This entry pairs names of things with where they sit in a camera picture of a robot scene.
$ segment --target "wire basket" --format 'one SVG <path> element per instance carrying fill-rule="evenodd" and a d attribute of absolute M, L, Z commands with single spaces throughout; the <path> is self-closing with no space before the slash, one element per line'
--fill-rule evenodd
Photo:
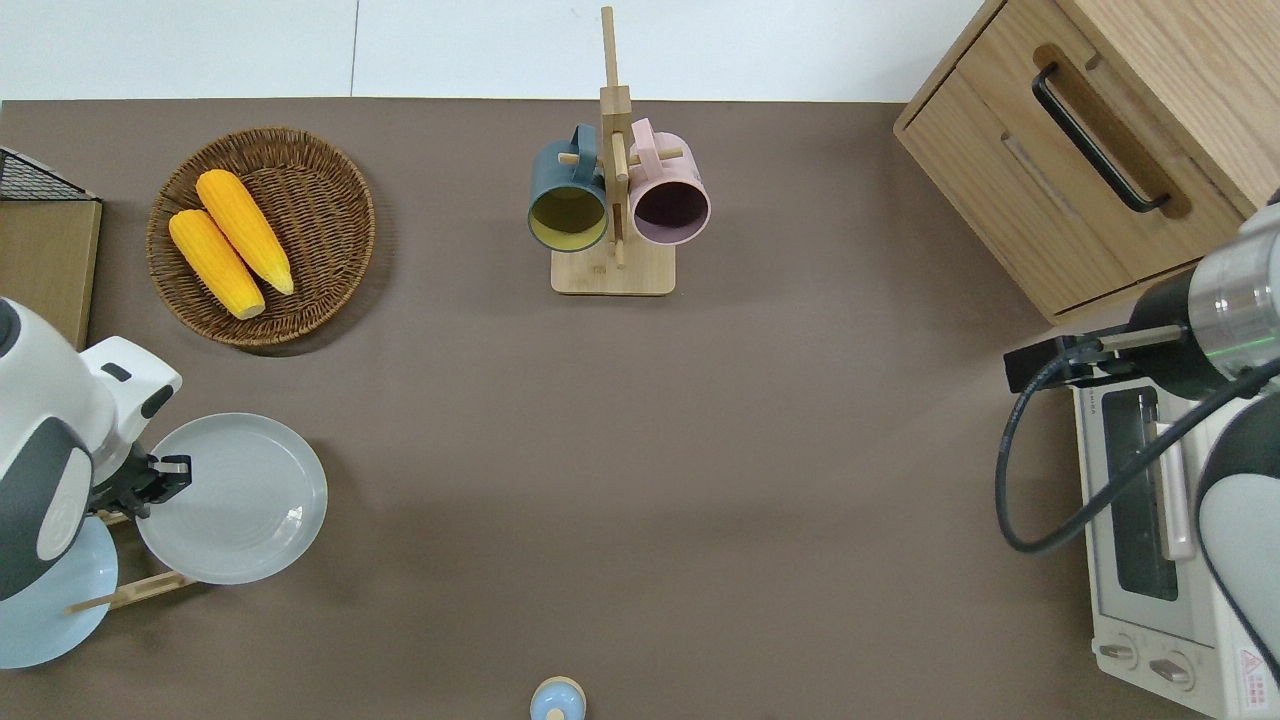
<path fill-rule="evenodd" d="M 248 320 L 218 302 L 169 236 L 169 218 L 201 206 L 196 179 L 214 168 L 248 188 L 293 274 L 293 295 L 255 278 L 266 310 Z M 147 223 L 147 265 L 160 299 L 184 325 L 227 345 L 264 347 L 315 331 L 351 300 L 369 268 L 374 229 L 369 186 L 342 151 L 301 129 L 246 129 L 205 146 L 170 176 Z"/>
<path fill-rule="evenodd" d="M 0 147 L 0 200 L 99 200 L 38 160 Z"/>

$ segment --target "round wicker tray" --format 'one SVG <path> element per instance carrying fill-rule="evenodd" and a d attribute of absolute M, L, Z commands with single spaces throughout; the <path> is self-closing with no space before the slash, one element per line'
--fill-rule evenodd
<path fill-rule="evenodd" d="M 192 272 L 169 237 L 169 218 L 200 208 L 196 178 L 239 176 L 275 231 L 293 295 L 257 281 L 266 310 L 237 320 Z M 205 146 L 160 191 L 147 223 L 147 265 L 169 310 L 201 336 L 239 347 L 297 340 L 333 318 L 365 277 L 374 250 L 374 201 L 360 169 L 337 147 L 291 128 L 236 132 Z"/>

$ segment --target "oven door handle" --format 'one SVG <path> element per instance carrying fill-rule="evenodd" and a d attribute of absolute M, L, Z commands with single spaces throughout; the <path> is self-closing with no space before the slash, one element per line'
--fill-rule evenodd
<path fill-rule="evenodd" d="M 1170 428 L 1166 423 L 1156 423 L 1156 432 L 1164 434 Z M 1166 560 L 1188 560 L 1196 556 L 1192 539 L 1192 516 L 1187 502 L 1187 461 L 1183 457 L 1183 443 L 1160 456 L 1160 492 L 1156 495 L 1156 511 L 1160 516 L 1160 547 Z"/>

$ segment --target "black handle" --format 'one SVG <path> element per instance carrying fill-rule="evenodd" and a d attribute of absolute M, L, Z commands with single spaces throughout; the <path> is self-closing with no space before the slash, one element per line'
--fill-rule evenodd
<path fill-rule="evenodd" d="M 1129 208 L 1134 213 L 1149 213 L 1167 202 L 1167 192 L 1155 200 L 1147 200 L 1138 195 L 1138 191 L 1129 184 L 1129 181 L 1120 174 L 1120 170 L 1111 164 L 1111 160 L 1102 154 L 1102 150 L 1096 142 L 1093 142 L 1093 138 L 1084 132 L 1080 123 L 1075 122 L 1071 113 L 1066 110 L 1066 108 L 1053 95 L 1053 91 L 1048 88 L 1048 77 L 1053 74 L 1055 70 L 1057 70 L 1057 63 L 1050 63 L 1038 76 L 1036 76 L 1036 82 L 1032 83 L 1032 95 L 1034 95 L 1036 100 L 1039 101 L 1041 108 L 1044 108 L 1048 117 L 1053 118 L 1053 122 L 1062 129 L 1068 140 L 1075 145 L 1075 149 L 1080 151 L 1080 155 L 1084 155 L 1084 159 L 1093 165 L 1093 169 L 1098 172 L 1098 176 L 1106 181 L 1111 191 L 1116 193 L 1116 197 L 1125 204 L 1125 208 Z"/>

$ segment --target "yellow corn cob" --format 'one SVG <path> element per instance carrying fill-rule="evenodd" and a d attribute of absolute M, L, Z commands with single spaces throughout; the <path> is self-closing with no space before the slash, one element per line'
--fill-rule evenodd
<path fill-rule="evenodd" d="M 183 210 L 169 218 L 169 236 L 200 282 L 232 315 L 247 320 L 262 313 L 262 291 L 209 213 Z"/>
<path fill-rule="evenodd" d="M 293 295 L 289 259 L 244 183 L 227 170 L 206 170 L 196 179 L 196 193 L 250 269 L 282 293 Z"/>

